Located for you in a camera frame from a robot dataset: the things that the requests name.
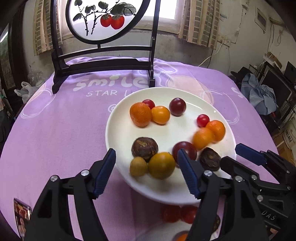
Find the wrinkled passion fruit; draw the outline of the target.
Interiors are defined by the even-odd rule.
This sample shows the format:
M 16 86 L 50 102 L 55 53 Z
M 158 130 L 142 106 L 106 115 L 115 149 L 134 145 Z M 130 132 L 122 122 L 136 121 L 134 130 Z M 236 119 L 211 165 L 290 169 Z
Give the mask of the wrinkled passion fruit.
M 204 170 L 218 171 L 220 168 L 220 155 L 211 148 L 204 148 L 198 157 L 198 161 Z
M 150 159 L 157 154 L 159 147 L 157 142 L 153 138 L 139 137 L 132 144 L 132 155 L 133 157 L 141 157 L 147 163 Z
M 220 223 L 221 223 L 221 219 L 220 219 L 219 215 L 216 214 L 215 221 L 214 221 L 214 226 L 213 226 L 213 229 L 212 229 L 212 233 L 214 233 L 215 231 L 217 231 Z

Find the smooth orange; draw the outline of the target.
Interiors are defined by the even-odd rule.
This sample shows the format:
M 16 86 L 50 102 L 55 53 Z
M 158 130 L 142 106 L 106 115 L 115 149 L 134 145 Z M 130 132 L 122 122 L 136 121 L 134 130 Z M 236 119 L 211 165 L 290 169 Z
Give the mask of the smooth orange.
M 192 137 L 192 144 L 197 151 L 208 146 L 214 140 L 213 132 L 208 128 L 199 128 Z
M 165 125 L 171 117 L 170 111 L 165 106 L 155 106 L 151 112 L 152 121 L 159 125 Z

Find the dark plum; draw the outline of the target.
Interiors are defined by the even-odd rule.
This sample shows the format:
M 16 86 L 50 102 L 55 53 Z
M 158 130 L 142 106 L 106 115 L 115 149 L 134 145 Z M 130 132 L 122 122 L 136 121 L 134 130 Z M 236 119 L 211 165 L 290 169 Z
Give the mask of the dark plum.
M 176 97 L 169 104 L 169 110 L 174 116 L 181 116 L 186 111 L 186 103 L 183 99 Z
M 172 155 L 177 165 L 178 165 L 178 151 L 180 149 L 184 149 L 191 160 L 197 159 L 197 151 L 191 143 L 186 141 L 178 142 L 172 148 Z

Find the cherry tomato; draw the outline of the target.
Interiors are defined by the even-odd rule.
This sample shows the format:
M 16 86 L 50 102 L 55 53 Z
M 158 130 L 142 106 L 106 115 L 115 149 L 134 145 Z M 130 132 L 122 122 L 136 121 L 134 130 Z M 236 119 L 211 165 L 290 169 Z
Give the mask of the cherry tomato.
M 151 99 L 145 99 L 142 103 L 146 104 L 150 109 L 153 109 L 156 106 Z
M 181 208 L 181 220 L 185 223 L 192 224 L 197 214 L 198 207 L 186 205 Z
M 176 205 L 164 205 L 161 209 L 163 222 L 175 223 L 181 219 L 181 208 Z
M 205 128 L 207 123 L 210 121 L 210 118 L 206 114 L 200 114 L 196 121 L 198 127 Z

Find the large mandarin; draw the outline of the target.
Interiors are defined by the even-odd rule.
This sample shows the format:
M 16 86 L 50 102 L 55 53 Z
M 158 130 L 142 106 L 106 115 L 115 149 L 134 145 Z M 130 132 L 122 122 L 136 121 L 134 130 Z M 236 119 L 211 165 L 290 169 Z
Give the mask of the large mandarin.
M 188 232 L 180 232 L 180 233 L 177 233 L 174 238 L 173 238 L 173 241 L 185 241 L 186 238 L 188 236 Z

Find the green-yellow round fruit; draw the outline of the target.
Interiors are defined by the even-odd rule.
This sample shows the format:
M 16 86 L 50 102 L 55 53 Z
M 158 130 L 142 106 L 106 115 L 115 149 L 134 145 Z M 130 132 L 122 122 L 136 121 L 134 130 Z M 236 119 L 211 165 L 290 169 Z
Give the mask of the green-yellow round fruit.
M 164 180 L 171 176 L 176 163 L 173 156 L 168 152 L 157 153 L 148 163 L 149 174 L 159 180 Z

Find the smooth orange front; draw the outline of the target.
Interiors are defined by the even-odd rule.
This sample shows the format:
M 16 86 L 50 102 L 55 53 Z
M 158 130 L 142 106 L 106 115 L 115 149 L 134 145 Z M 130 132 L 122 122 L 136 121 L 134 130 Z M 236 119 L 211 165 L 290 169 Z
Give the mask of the smooth orange front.
M 155 106 L 151 112 L 152 121 L 159 125 L 165 125 L 171 117 L 170 111 L 165 106 Z

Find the blue clothes pile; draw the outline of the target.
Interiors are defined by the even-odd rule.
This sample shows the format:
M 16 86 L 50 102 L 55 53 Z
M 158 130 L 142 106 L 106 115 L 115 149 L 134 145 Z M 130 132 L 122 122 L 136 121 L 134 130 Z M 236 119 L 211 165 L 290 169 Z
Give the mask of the blue clothes pile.
M 259 84 L 258 79 L 252 73 L 244 76 L 240 91 L 259 115 L 269 115 L 278 107 L 274 90 L 267 85 Z

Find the purple tablecloth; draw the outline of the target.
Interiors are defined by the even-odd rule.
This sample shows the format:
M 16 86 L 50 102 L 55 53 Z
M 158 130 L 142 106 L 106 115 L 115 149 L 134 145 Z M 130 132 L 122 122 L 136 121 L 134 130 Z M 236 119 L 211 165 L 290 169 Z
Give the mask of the purple tablecloth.
M 154 62 L 158 86 L 191 92 L 229 123 L 235 140 L 259 151 L 276 151 L 253 106 L 220 71 L 179 62 Z M 34 207 L 49 178 L 73 177 L 106 154 L 111 111 L 127 95 L 147 88 L 145 71 L 109 71 L 70 76 L 57 94 L 49 78 L 13 124 L 1 154 L 1 240 L 18 240 L 14 200 Z M 94 202 L 109 240 L 175 240 L 190 226 L 164 223 L 162 206 L 132 190 L 113 170 Z

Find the white oval plate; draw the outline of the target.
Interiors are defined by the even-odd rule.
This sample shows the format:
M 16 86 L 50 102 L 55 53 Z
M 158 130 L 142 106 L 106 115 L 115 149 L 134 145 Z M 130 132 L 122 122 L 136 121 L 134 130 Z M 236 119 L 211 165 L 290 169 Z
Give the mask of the white oval plate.
M 180 116 L 171 116 L 164 126 L 151 122 L 145 128 L 137 127 L 130 118 L 130 107 L 144 99 L 151 99 L 156 105 L 168 107 L 170 101 L 179 97 L 186 102 L 187 109 Z M 189 92 L 167 88 L 154 87 L 134 92 L 122 99 L 112 110 L 106 125 L 105 142 L 107 149 L 116 151 L 115 166 L 125 182 L 141 195 L 164 204 L 193 205 L 198 200 L 189 193 L 182 172 L 175 168 L 172 175 L 165 180 L 158 180 L 146 174 L 133 178 L 130 175 L 130 162 L 132 156 L 132 144 L 139 137 L 153 138 L 159 147 L 159 152 L 171 152 L 173 146 L 180 141 L 191 141 L 197 131 L 196 118 L 200 114 L 206 114 L 211 120 L 221 121 L 225 128 L 224 138 L 209 147 L 215 150 L 221 157 L 236 158 L 236 141 L 234 134 L 222 116 L 211 104 Z

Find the white plastic bag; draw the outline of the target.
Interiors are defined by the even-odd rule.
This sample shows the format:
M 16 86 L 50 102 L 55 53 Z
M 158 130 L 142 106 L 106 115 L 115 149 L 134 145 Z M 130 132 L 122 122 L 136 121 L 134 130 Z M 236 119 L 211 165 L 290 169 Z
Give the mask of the white plastic bag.
M 30 85 L 28 82 L 21 83 L 21 89 L 15 89 L 14 92 L 17 96 L 22 98 L 23 104 L 26 104 L 29 99 L 38 90 L 38 87 Z

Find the right beige curtain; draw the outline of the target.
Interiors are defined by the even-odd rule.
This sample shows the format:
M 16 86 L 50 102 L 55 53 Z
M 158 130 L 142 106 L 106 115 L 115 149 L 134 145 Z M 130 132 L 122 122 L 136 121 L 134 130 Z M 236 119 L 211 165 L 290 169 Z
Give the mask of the right beige curtain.
M 215 49 L 218 40 L 219 17 L 219 0 L 185 1 L 178 37 L 188 43 Z

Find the beige curtain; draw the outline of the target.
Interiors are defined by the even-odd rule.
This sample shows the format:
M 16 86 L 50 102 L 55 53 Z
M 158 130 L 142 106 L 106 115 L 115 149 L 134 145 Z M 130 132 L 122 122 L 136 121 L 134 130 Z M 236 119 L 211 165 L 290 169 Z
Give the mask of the beige curtain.
M 178 37 L 188 43 L 215 49 L 218 40 L 219 17 L 219 0 L 185 1 Z
M 33 18 L 33 50 L 34 55 L 53 50 L 50 3 L 48 0 L 36 0 Z

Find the left beige curtain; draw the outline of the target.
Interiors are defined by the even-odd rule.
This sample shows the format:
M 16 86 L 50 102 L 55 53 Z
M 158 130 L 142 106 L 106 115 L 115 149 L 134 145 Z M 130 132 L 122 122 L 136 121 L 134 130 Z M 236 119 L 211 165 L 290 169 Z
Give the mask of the left beige curtain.
M 33 50 L 34 55 L 53 50 L 50 3 L 48 0 L 36 0 L 33 18 Z

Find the wall power socket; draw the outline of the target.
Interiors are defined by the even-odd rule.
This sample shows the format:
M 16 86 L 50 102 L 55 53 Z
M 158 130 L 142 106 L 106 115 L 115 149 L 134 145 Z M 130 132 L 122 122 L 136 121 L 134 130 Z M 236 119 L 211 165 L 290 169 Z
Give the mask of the wall power socket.
M 225 45 L 227 47 L 230 47 L 231 45 L 231 39 L 227 39 L 227 38 L 224 38 L 223 36 L 221 36 L 217 42 L 221 43 L 222 45 Z

